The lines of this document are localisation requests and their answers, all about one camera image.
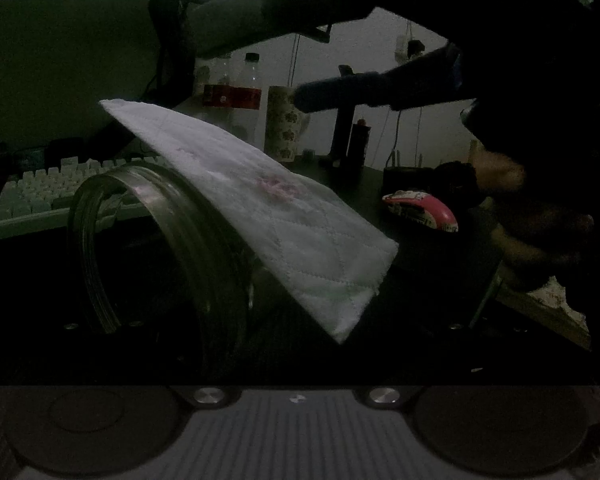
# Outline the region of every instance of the white wall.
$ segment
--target white wall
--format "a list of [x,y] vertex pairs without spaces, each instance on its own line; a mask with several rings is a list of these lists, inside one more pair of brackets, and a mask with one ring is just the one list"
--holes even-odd
[[[87,137],[110,120],[98,101],[137,99],[155,73],[158,41],[147,0],[1,0],[0,1],[0,141],[12,150],[39,146],[68,136]],[[366,20],[334,25],[330,44],[301,38],[294,84],[338,75],[339,64],[355,72],[382,72],[396,66],[395,39],[406,20],[377,9]],[[427,51],[445,43],[417,25],[414,36]],[[292,35],[266,41],[233,55],[235,72],[244,53],[260,53],[263,81],[286,85]],[[472,136],[458,115],[463,104],[425,108],[419,151],[424,164],[465,160]],[[265,110],[256,129],[264,142]],[[413,161],[419,110],[402,114],[398,148],[404,164]],[[380,139],[387,108],[358,107],[372,127],[367,165],[382,168],[394,138],[391,112]],[[336,112],[314,114],[300,148],[329,151]]]
[[[382,9],[376,9],[368,18],[358,22],[339,23],[331,31],[331,43],[321,44],[301,39],[294,84],[338,76],[338,65],[348,64],[354,72],[384,72],[397,66],[394,59],[395,41],[404,34],[407,21]],[[445,39],[419,25],[413,26],[413,36],[422,41],[426,52],[445,44]],[[435,105],[422,111],[418,152],[425,166],[436,166],[440,160],[466,160],[473,136],[462,126],[459,113],[467,102]],[[386,129],[381,130],[388,107],[356,108],[356,117],[364,118],[371,126],[371,138],[366,164],[381,169],[394,143],[397,112],[389,112]],[[398,149],[402,164],[412,164],[415,134],[420,109],[406,110],[400,119]],[[305,135],[301,149],[313,148],[318,154],[328,153],[335,123],[336,111],[318,112]]]
[[155,73],[147,0],[0,0],[0,141],[88,136],[98,101],[137,98]]

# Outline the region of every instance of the quilted pad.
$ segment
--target quilted pad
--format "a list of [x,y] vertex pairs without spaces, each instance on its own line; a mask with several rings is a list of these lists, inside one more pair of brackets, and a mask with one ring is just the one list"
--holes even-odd
[[237,230],[337,342],[372,299],[398,244],[332,190],[228,132],[156,105],[102,106],[160,153]]

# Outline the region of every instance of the plastic bottle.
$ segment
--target plastic bottle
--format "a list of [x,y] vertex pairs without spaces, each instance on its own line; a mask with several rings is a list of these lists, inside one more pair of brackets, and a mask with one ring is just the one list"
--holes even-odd
[[202,103],[203,121],[229,131],[233,123],[231,108],[231,54],[216,59],[209,74],[209,83],[205,85]]
[[255,131],[260,115],[262,80],[258,62],[260,54],[248,52],[244,56],[244,67],[235,81],[232,94],[234,107],[234,129],[232,133],[246,142],[255,144]]

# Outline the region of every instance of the mechanical keyboard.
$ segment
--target mechanical keyboard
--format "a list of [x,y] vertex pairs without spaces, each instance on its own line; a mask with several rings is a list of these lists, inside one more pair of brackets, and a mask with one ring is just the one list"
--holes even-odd
[[[132,158],[167,166],[161,156]],[[19,180],[8,180],[0,192],[0,239],[66,227],[69,208],[75,191],[90,176],[106,173],[126,164],[127,160],[88,160],[78,163],[78,157],[61,160],[60,168],[25,171]],[[131,195],[123,198],[116,219],[143,216],[146,210]]]

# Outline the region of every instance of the pink mouse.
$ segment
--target pink mouse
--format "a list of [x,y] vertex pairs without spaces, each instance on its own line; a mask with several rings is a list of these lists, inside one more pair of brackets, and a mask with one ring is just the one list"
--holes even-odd
[[458,221],[451,210],[424,191],[396,191],[383,196],[382,201],[389,206],[391,212],[412,222],[438,231],[458,231]]

